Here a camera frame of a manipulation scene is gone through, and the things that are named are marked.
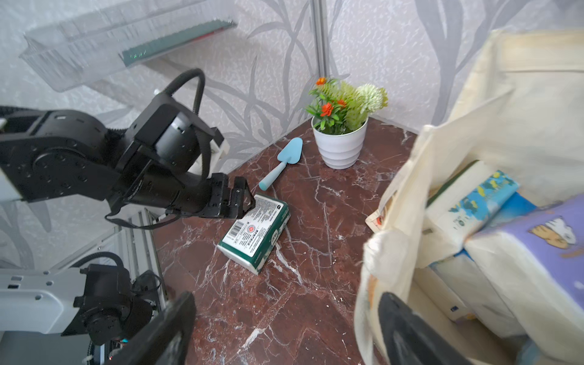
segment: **potted plant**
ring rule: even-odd
[[[353,166],[363,148],[369,114],[387,106],[387,92],[371,84],[355,88],[323,77],[309,94],[316,98],[306,111],[313,115],[312,131],[325,164],[333,169]]]

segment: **barcode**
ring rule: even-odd
[[[232,236],[233,238],[235,238],[235,236],[237,236],[237,233],[239,233],[239,231],[243,227],[244,227],[244,223],[243,222],[235,222],[235,225],[229,231],[229,235]]]

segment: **plastic tray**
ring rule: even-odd
[[[234,0],[132,0],[26,32],[20,57],[66,91],[234,27],[234,12]]]

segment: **garden trowel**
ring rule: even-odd
[[[259,182],[259,188],[266,190],[277,179],[280,173],[286,167],[286,164],[295,164],[300,161],[300,154],[302,153],[302,138],[292,138],[290,142],[278,154],[278,161],[280,165],[276,166],[274,170],[270,171],[262,181]]]

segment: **blue package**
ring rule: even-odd
[[[501,209],[497,212],[497,214],[495,214],[493,218],[487,222],[485,228],[491,228],[503,223],[507,223],[517,217],[531,213],[536,208],[537,207],[534,204],[519,195],[519,193],[514,193],[501,206]]]

